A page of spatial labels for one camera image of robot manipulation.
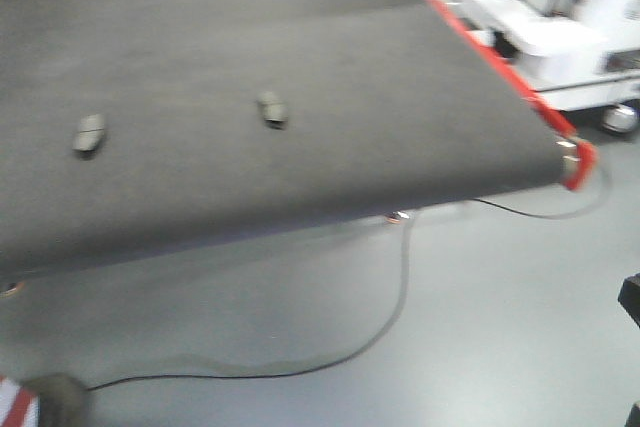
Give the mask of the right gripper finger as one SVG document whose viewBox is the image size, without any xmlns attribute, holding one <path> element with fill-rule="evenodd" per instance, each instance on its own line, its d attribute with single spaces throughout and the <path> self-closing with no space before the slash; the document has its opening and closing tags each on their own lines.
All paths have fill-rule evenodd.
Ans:
<svg viewBox="0 0 640 427">
<path fill-rule="evenodd" d="M 618 294 L 618 302 L 635 325 L 640 327 L 639 274 L 624 279 Z"/>
</svg>

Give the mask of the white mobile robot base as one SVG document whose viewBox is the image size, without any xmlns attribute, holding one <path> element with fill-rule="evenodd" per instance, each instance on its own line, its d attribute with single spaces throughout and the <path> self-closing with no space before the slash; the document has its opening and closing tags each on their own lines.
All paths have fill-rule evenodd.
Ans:
<svg viewBox="0 0 640 427">
<path fill-rule="evenodd" d="M 639 0 L 462 0 L 477 37 L 551 108 L 639 130 Z"/>
</svg>

